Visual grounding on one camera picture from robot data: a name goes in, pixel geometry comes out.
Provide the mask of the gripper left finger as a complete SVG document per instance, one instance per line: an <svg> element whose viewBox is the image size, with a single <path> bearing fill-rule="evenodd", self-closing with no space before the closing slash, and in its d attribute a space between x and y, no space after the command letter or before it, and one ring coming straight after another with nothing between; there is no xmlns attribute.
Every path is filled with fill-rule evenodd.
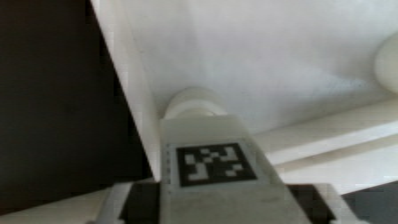
<svg viewBox="0 0 398 224"><path fill-rule="evenodd" d="M118 182L100 204L95 219L86 224L157 224L159 183Z"/></svg>

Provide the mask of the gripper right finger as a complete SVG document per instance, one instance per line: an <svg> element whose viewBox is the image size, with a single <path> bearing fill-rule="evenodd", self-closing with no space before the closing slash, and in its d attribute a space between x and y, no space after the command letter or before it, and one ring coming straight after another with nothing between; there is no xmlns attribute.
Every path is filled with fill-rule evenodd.
<svg viewBox="0 0 398 224"><path fill-rule="evenodd" d="M369 224L356 218L330 184L289 184L287 189L310 224Z"/></svg>

